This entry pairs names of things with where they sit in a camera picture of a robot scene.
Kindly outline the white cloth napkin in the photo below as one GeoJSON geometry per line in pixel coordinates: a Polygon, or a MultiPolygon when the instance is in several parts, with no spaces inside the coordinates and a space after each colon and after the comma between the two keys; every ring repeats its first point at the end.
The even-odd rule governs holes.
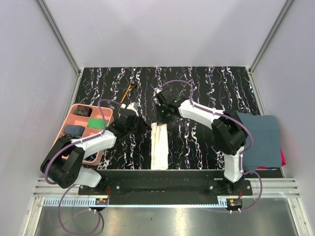
{"type": "Polygon", "coordinates": [[[168,169],[167,124],[151,124],[151,170],[168,169]]]}

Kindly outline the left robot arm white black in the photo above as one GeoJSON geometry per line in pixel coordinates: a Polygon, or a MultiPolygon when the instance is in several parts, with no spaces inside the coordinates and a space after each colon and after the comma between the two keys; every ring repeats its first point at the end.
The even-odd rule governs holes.
{"type": "Polygon", "coordinates": [[[74,140],[58,138],[40,170],[50,185],[56,184],[62,189],[83,185],[100,195],[106,190],[106,182],[96,170],[83,167],[83,160],[101,150],[113,148],[125,136],[143,135],[150,131],[151,127],[134,109],[122,109],[119,117],[103,131],[74,140]]]}

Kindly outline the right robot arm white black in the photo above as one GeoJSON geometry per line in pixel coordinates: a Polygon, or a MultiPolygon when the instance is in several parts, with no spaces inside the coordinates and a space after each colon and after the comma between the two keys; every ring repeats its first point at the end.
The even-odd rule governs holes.
{"type": "Polygon", "coordinates": [[[252,137],[235,111],[219,111],[190,98],[172,94],[169,89],[158,89],[157,124],[164,125],[174,118],[187,118],[212,130],[215,145],[224,156],[224,191],[234,195],[241,189],[244,180],[242,166],[247,137],[252,137]]]}

